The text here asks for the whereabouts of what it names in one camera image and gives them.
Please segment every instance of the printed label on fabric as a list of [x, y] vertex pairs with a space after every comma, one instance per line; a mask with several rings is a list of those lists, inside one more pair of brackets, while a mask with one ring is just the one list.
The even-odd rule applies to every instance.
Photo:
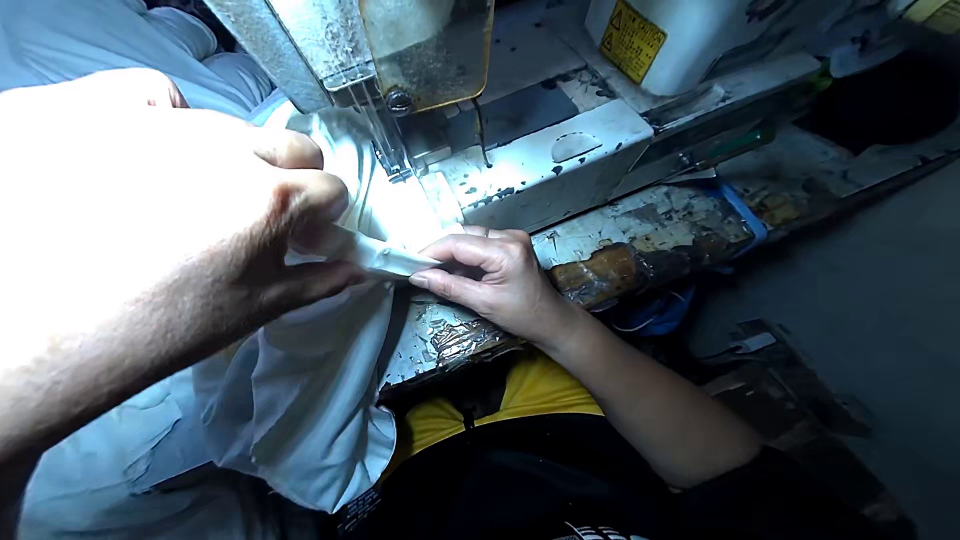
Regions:
[[617, 0], [600, 40], [600, 52], [627, 77], [640, 83], [665, 42], [666, 32], [624, 0]]

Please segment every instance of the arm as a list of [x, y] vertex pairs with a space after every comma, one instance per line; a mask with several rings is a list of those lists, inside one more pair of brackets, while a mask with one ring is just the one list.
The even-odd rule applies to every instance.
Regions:
[[283, 263], [346, 203], [308, 137], [183, 107], [143, 69], [0, 94], [0, 469], [360, 278]]
[[557, 293], [527, 234], [452, 235], [423, 253], [486, 271], [474, 281], [433, 269], [411, 282], [475, 310], [553, 357], [671, 485], [703, 483], [759, 453], [759, 435], [740, 418]]

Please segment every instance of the worn table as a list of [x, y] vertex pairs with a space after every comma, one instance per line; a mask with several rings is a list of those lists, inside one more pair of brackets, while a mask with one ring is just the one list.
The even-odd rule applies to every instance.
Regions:
[[[717, 171], [765, 223], [766, 242], [774, 242], [915, 182], [958, 151], [957, 124], [927, 141], [874, 147], [858, 157], [786, 124], [773, 143]], [[754, 240], [727, 199], [696, 184], [652, 185], [533, 235], [552, 282], [587, 309], [729, 261]], [[405, 318], [388, 345], [384, 402], [522, 345], [429, 294], [401, 291], [395, 313]]]

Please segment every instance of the hairy forearm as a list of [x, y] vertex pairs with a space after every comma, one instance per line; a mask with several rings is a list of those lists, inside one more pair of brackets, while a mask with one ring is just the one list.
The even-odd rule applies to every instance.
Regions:
[[691, 487], [759, 452], [759, 435], [695, 385], [580, 309], [572, 309], [565, 321], [556, 339], [537, 345], [583, 383], [611, 424], [667, 483]]
[[178, 274], [80, 331], [50, 329], [43, 343], [14, 343], [25, 354], [0, 362], [0, 409], [5, 411], [0, 416], [0, 467], [39, 456], [130, 396], [247, 331], [224, 315], [231, 292], [223, 287], [210, 285], [206, 298], [195, 295], [198, 309], [184, 314], [188, 310], [177, 306], [186, 297], [183, 289], [202, 280], [210, 277]]

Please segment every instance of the sewing machine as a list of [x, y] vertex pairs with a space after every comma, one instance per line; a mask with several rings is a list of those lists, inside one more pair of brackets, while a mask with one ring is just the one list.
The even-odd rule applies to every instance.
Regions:
[[[626, 0], [519, 0], [496, 11], [492, 0], [206, 1], [301, 111], [353, 107], [365, 115], [380, 163], [422, 199], [417, 207], [405, 198], [405, 211], [432, 210], [445, 225], [537, 233], [545, 269], [579, 264], [590, 277], [584, 286], [605, 283], [590, 308], [635, 290], [632, 276], [653, 268], [641, 264], [648, 250], [673, 250], [682, 274], [688, 252], [703, 247], [697, 231], [722, 230], [735, 250], [756, 241], [729, 205], [663, 201], [669, 186], [643, 188], [709, 176], [769, 143], [766, 126], [789, 118], [828, 80], [820, 58], [842, 76], [900, 52], [886, 29], [912, 4], [633, 0], [655, 7], [637, 15]], [[681, 65], [666, 46], [684, 35], [683, 25], [697, 30], [699, 19], [671, 6], [720, 5], [735, 8], [724, 16], [736, 25], [714, 24], [720, 44], [687, 55], [696, 69]], [[623, 13], [637, 15], [626, 21], [634, 26]], [[608, 37], [620, 40], [619, 50], [607, 47]], [[657, 86], [679, 94], [644, 87], [658, 61], [661, 81], [686, 69]], [[665, 215], [689, 221], [685, 233], [661, 238]], [[705, 227], [713, 219], [705, 216], [719, 221]], [[620, 244], [636, 260], [606, 260], [619, 252], [604, 250]], [[609, 263], [609, 275], [595, 259]], [[411, 303], [385, 381], [397, 393], [515, 345], [475, 314], [423, 298]]]
[[[616, 34], [612, 11], [633, 9], [622, 1], [523, 0], [495, 13], [492, 0], [207, 3], [298, 109], [360, 110], [383, 167], [419, 182], [445, 223], [529, 232], [756, 148], [766, 139], [753, 127], [776, 96], [821, 69], [801, 46], [881, 4], [748, 1], [744, 24], [762, 16], [762, 32], [715, 52], [696, 74], [705, 83], [657, 96], [637, 68], [679, 31]], [[605, 50], [607, 37], [630, 36], [633, 49]]]

